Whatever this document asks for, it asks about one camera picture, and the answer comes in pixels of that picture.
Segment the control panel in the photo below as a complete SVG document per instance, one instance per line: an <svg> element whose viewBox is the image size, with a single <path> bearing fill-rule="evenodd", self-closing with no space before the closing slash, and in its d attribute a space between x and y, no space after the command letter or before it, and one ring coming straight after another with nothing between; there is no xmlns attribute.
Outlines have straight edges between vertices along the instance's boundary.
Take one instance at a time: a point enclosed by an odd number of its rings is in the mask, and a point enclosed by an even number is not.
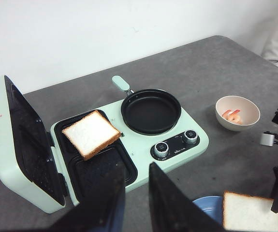
<svg viewBox="0 0 278 232"><path fill-rule="evenodd" d="M150 149L151 156L156 160L167 160L184 151L187 151L200 142L200 137L193 130L187 130L167 140L153 145Z"/></svg>

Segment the mint green appliance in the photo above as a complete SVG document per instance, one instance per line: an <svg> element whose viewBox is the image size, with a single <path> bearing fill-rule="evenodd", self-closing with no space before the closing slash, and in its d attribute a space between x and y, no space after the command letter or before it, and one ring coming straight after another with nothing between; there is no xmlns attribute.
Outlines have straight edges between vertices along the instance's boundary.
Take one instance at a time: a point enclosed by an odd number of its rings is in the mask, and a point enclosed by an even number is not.
<svg viewBox="0 0 278 232"><path fill-rule="evenodd" d="M168 172L207 149L207 134L183 108L173 128L151 136L126 126L120 111L122 102L97 108L122 137L83 161L61 130L92 111L56 122L46 132L12 81L6 76L0 78L0 180L43 211L53 213L65 207L66 195L74 205L79 204L114 167L124 167L127 192L148 182L151 162Z"/></svg>

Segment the gray table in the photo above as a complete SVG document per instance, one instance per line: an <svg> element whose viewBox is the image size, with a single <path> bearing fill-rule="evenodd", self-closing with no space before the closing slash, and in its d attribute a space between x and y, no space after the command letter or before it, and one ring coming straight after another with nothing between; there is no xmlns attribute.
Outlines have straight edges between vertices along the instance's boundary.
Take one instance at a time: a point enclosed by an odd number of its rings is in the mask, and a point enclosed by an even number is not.
<svg viewBox="0 0 278 232"><path fill-rule="evenodd" d="M205 153L168 174L187 197L222 195L224 190L269 197L278 146L258 141L266 130L278 133L271 122L278 108L277 67L228 38L214 36L25 96L49 130L59 120L123 99L111 83L116 74L135 90L156 87L174 94L209 136ZM225 95L255 102L260 121L244 132L224 129L214 105ZM0 182L0 229L47 227L72 207L69 197L66 201L65 209L48 215ZM151 231L147 185L126 194L123 231Z"/></svg>

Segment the bread crust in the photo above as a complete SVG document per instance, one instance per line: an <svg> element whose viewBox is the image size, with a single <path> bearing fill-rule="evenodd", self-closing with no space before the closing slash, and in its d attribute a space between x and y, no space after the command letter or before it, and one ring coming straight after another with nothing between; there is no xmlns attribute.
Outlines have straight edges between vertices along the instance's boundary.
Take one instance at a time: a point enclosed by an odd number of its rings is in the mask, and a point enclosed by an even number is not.
<svg viewBox="0 0 278 232"><path fill-rule="evenodd" d="M91 116L92 114L97 114L99 117L101 117L102 119L104 119L112 128L114 128L116 130L116 134L109 140L105 141L104 143L100 144L98 147L96 147L95 149L93 149L91 152L84 154L82 151L80 151L78 149L78 147L75 145L75 143L67 136L67 134L65 133L67 129L69 129L70 127L74 126L75 124L77 124L78 122L80 122L81 120L85 119L86 117ZM62 130L62 133L70 140L70 142L74 145L74 147L78 150L78 152L80 153L80 155L82 156L83 160L89 160L90 158L94 157L98 152L100 152L102 149L106 148L108 145L112 144L113 142L115 142L117 139L120 138L121 133L118 129L116 129L110 121L108 121L105 117L103 117L100 112L98 110L94 110L93 112L91 112L90 114L86 115L85 117L83 117L81 120L73 123L71 126L65 128Z"/></svg>
<svg viewBox="0 0 278 232"><path fill-rule="evenodd" d="M228 190L225 190L224 191L224 197L222 198L222 226L223 228L225 228L225 223L226 223L226 218L225 218L225 194L226 193L230 193L230 194L235 194L235 195L238 195L238 196L244 196L244 197L252 197L252 198L259 198L259 199L264 199L264 200L273 200L272 198L265 198L265 197L258 197L258 196L251 196L251 195L247 195L247 194L240 194L240 193L235 193L235 192L231 192L231 191L228 191Z"/></svg>

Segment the toast slice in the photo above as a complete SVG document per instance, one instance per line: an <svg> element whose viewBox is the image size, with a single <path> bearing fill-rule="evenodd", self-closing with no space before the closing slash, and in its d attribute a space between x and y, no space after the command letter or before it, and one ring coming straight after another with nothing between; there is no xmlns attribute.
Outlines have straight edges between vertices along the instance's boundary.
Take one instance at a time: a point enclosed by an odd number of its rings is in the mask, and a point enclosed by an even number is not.
<svg viewBox="0 0 278 232"><path fill-rule="evenodd" d="M88 160L116 141L120 132L98 110L62 130L62 133L79 151L83 160Z"/></svg>
<svg viewBox="0 0 278 232"><path fill-rule="evenodd" d="M233 231L278 232L278 213L273 199L224 192L223 227Z"/></svg>

